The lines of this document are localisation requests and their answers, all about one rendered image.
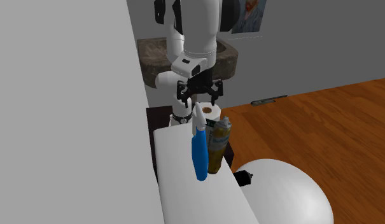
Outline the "dark robot stand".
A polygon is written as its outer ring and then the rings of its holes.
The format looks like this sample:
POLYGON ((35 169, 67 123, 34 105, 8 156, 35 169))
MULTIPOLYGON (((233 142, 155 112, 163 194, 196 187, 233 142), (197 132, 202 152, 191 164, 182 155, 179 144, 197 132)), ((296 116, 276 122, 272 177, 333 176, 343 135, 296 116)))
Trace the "dark robot stand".
MULTIPOLYGON (((155 138, 153 136, 153 131, 164 127, 169 127, 169 124, 171 123, 170 118, 172 118, 172 107, 161 106, 161 107, 146 108, 146 117, 147 117, 148 131, 149 131, 149 137, 150 137, 152 165, 153 165, 153 170, 155 173, 156 180, 158 182, 155 138)), ((234 155, 235 155, 234 151, 230 143, 228 142, 225 148, 224 158, 229 168, 231 168, 232 166, 234 155)))

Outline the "small black fitting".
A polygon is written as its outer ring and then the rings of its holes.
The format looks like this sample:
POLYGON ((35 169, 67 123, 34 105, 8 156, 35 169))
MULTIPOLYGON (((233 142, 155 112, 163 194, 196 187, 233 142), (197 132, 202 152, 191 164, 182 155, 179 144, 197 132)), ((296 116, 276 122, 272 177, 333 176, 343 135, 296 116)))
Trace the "small black fitting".
POLYGON ((236 182, 238 183, 239 186, 247 186, 252 183, 252 179, 254 174, 246 171, 246 170, 241 170, 233 173, 234 178, 236 182))

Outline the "portrait wall picture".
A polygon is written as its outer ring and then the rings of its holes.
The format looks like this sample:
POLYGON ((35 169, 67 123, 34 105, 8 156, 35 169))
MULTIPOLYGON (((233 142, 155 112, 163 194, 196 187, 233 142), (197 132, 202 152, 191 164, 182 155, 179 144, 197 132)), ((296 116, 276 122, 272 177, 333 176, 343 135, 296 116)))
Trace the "portrait wall picture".
POLYGON ((239 0, 241 14, 231 33, 259 32, 267 0, 239 0))

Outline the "brown stone wash basin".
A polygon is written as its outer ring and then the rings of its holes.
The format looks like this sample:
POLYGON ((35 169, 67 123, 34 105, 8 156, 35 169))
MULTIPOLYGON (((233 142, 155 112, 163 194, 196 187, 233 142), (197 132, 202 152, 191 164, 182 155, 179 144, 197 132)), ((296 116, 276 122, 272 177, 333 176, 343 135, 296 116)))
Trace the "brown stone wash basin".
MULTIPOLYGON (((166 38, 138 39, 137 52, 144 84, 156 88, 155 79, 157 74, 171 70, 171 63, 167 58, 166 38)), ((238 51, 218 38, 216 53, 213 79, 223 81, 230 79, 235 75, 239 56, 238 51)))

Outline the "grey flat floor bar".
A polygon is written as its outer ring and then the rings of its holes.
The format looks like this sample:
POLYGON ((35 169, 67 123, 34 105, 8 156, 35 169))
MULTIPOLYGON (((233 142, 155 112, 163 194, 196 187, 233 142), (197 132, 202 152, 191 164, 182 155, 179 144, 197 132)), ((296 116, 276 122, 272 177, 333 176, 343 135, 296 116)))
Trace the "grey flat floor bar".
POLYGON ((250 105, 252 105, 252 106, 261 106, 261 105, 264 105, 264 104, 275 102, 276 99, 281 99, 281 98, 284 98, 284 97, 287 97, 287 95, 280 95, 280 96, 270 97, 270 98, 266 98, 266 99, 255 100, 255 101, 252 101, 250 103, 250 105))

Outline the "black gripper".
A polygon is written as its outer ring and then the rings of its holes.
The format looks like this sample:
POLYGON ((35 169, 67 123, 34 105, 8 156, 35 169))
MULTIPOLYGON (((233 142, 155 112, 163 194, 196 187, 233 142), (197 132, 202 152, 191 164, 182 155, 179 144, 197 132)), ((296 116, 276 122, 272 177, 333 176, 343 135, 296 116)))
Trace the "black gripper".
POLYGON ((213 80, 213 69, 196 74, 187 81, 179 80, 176 85, 176 97, 185 108, 188 108, 188 100, 194 94, 206 94, 211 96, 211 105, 214 106, 219 97, 223 96, 223 81, 221 79, 213 80))

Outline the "yellow spray can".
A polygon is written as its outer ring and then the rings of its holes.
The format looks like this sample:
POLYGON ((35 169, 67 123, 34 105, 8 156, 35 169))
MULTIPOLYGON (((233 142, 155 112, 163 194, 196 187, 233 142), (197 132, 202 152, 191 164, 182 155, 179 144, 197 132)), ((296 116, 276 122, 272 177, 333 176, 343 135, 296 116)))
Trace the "yellow spray can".
POLYGON ((232 124, 227 116, 215 123, 208 146, 209 165, 207 171, 209 174, 216 174, 219 171, 231 130, 232 124))

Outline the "blue spray bottle white head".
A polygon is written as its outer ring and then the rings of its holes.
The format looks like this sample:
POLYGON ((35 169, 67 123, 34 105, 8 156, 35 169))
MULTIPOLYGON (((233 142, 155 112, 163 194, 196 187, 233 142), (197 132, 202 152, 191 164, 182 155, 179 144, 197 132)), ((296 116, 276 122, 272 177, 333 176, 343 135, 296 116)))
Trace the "blue spray bottle white head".
POLYGON ((192 137, 192 160, 196 178, 204 181, 207 178, 208 151, 206 139, 206 118, 202 106, 199 102, 195 103, 196 127, 192 137))

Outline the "white toilet paper roll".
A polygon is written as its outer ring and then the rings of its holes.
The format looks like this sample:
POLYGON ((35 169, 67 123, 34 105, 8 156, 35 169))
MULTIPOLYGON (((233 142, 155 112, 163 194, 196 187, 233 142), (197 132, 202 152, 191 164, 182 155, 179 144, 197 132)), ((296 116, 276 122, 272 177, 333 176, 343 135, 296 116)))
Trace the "white toilet paper roll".
POLYGON ((206 119, 216 122, 220 120, 221 109, 217 104, 212 105, 210 102, 200 102, 199 105, 206 119))

